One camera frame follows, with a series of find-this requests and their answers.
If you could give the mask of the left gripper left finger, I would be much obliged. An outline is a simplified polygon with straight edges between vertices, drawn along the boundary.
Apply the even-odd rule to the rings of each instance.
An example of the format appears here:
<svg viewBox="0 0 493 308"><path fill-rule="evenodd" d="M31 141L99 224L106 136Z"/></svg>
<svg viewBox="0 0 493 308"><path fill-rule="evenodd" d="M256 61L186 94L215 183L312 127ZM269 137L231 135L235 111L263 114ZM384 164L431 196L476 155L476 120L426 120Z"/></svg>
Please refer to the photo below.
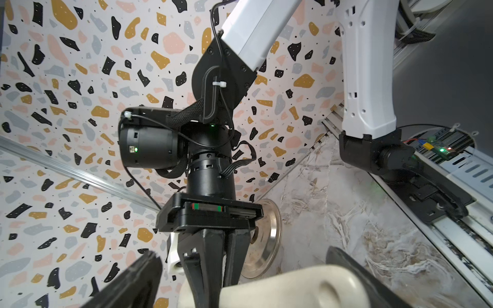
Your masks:
<svg viewBox="0 0 493 308"><path fill-rule="evenodd" d="M146 252L84 307L153 307L163 273L161 258Z"/></svg>

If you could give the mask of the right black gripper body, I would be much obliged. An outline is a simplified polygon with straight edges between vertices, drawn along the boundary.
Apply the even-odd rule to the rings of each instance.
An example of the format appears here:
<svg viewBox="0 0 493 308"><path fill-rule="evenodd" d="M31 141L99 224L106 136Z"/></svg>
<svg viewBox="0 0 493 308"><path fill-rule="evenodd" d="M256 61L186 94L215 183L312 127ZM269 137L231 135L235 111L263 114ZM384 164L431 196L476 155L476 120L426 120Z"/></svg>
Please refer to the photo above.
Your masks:
<svg viewBox="0 0 493 308"><path fill-rule="evenodd" d="M252 229L263 217L259 204L175 193L157 215L159 232L195 233L202 229Z"/></svg>

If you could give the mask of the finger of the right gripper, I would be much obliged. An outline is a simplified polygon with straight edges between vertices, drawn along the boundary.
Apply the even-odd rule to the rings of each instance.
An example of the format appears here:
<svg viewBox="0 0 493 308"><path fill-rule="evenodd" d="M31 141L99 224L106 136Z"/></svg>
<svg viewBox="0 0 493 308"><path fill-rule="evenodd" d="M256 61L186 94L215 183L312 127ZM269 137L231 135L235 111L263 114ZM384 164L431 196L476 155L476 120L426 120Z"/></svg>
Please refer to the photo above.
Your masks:
<svg viewBox="0 0 493 308"><path fill-rule="evenodd" d="M249 229L236 229L227 233L223 287L235 286L238 284L249 245Z"/></svg>
<svg viewBox="0 0 493 308"><path fill-rule="evenodd" d="M178 256L196 307L218 307L222 288L225 234L201 230L178 236Z"/></svg>

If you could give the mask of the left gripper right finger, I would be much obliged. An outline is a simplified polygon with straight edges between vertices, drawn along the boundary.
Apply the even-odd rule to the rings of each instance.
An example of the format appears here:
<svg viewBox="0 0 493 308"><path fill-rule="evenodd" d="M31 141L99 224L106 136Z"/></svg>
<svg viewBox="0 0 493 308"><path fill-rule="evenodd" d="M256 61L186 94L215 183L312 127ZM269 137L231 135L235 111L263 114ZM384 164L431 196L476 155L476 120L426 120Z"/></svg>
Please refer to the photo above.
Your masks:
<svg viewBox="0 0 493 308"><path fill-rule="evenodd" d="M329 247L326 264L341 266L355 274L367 292L371 307L412 308L342 249Z"/></svg>

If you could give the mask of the stainless steel pot lid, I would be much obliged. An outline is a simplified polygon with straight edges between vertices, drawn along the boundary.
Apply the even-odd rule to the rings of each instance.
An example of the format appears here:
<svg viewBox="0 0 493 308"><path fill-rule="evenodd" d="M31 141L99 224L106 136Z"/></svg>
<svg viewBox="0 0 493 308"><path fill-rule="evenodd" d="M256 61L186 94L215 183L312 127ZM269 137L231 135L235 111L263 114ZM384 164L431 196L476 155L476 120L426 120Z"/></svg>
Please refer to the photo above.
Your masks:
<svg viewBox="0 0 493 308"><path fill-rule="evenodd" d="M255 222L251 232L250 245L245 258L241 276L247 279L259 278L267 272L274 262L281 246L282 218L276 203L262 199L263 217Z"/></svg>

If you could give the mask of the cream plastic ladle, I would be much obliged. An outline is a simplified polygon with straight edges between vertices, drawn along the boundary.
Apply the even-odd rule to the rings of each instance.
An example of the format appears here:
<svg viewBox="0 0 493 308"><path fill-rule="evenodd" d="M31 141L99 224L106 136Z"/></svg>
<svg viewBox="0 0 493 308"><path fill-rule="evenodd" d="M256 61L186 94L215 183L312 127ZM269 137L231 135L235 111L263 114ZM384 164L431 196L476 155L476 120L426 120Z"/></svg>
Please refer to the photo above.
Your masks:
<svg viewBox="0 0 493 308"><path fill-rule="evenodd" d="M370 307L358 276L337 265L298 269L220 290L219 307Z"/></svg>

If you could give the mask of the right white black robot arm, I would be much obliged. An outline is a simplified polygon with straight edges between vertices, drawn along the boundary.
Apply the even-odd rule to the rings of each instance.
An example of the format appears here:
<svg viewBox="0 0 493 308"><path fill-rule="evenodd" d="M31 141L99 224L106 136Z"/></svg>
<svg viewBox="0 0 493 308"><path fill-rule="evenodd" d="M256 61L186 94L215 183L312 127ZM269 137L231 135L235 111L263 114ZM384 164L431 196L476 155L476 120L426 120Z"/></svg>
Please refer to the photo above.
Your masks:
<svg viewBox="0 0 493 308"><path fill-rule="evenodd" d="M119 109L182 109L195 101L191 75L198 45L209 45L211 1L113 1L121 23L112 43L131 65ZM343 101L342 46L328 6L302 1L276 40L260 80L234 113L242 136L253 135L259 160L236 181L242 200L269 198L282 214L282 243L265 276L324 262L335 246L413 307L481 307L483 300L366 172L344 163L322 120Z"/></svg>

